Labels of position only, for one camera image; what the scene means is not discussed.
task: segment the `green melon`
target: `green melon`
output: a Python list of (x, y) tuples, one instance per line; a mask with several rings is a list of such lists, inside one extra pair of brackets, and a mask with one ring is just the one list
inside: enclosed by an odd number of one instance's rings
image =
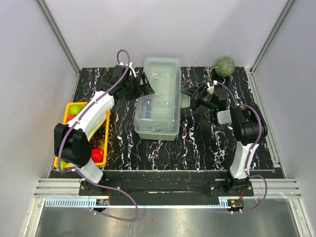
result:
[(229, 77), (235, 71), (235, 62), (229, 57), (222, 57), (217, 61), (215, 71), (220, 77)]

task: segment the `yellow basket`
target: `yellow basket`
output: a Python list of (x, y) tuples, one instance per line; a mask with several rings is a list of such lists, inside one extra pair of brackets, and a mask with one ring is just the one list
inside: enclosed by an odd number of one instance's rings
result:
[[(79, 106), (84, 108), (87, 104), (88, 104), (88, 102), (69, 103), (66, 106), (66, 111), (65, 111), (63, 124), (66, 124), (67, 123), (67, 119), (71, 116), (70, 115), (70, 107), (71, 106), (79, 105)], [(108, 138), (109, 138), (110, 114), (111, 114), (111, 110), (108, 110), (107, 111), (106, 122), (104, 124), (102, 124), (102, 126), (105, 127), (105, 140), (104, 140), (104, 143), (101, 140), (99, 140), (98, 142), (100, 142), (100, 145), (98, 147), (101, 148), (104, 151), (104, 154), (103, 154), (103, 161), (99, 162), (99, 163), (96, 163), (97, 166), (103, 166), (107, 162), (107, 149), (108, 149)], [(55, 161), (54, 161), (54, 167), (55, 168), (57, 168), (57, 162), (58, 162), (58, 157), (55, 157)], [(65, 168), (70, 168), (70, 167), (72, 167), (72, 165), (66, 163)]]

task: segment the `transparent storage bin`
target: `transparent storage bin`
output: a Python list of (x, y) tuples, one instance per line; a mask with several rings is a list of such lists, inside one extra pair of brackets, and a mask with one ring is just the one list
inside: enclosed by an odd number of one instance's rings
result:
[(173, 141), (180, 126), (180, 60), (146, 58), (144, 72), (155, 94), (138, 99), (135, 131), (142, 139)]

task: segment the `marble tabletop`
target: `marble tabletop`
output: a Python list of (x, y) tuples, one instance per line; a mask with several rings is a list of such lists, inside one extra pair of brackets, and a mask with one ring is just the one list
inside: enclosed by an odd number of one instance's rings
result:
[[(83, 68), (74, 102), (89, 101), (100, 89), (105, 74), (112, 68)], [(182, 88), (206, 79), (205, 67), (182, 67)], [(215, 70), (213, 80), (225, 83), (239, 103), (253, 103), (251, 88), (242, 67), (236, 67), (229, 78), (220, 78)], [(230, 124), (214, 125), (208, 109), (181, 109), (180, 132), (175, 141), (140, 139), (133, 121), (136, 101), (119, 101), (112, 109), (108, 160), (101, 169), (116, 170), (221, 170), (232, 164), (236, 141)], [(257, 149), (252, 169), (270, 170), (273, 163), (264, 139)]]

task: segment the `wall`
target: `wall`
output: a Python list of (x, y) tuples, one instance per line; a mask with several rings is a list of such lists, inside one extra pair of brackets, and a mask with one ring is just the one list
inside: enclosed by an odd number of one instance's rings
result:
[(80, 67), (180, 58), (215, 65), (221, 56), (251, 67), (286, 0), (45, 0)]
[(76, 75), (36, 1), (0, 1), (0, 232), (19, 236)]
[(287, 174), (316, 230), (316, 1), (297, 1), (255, 72)]

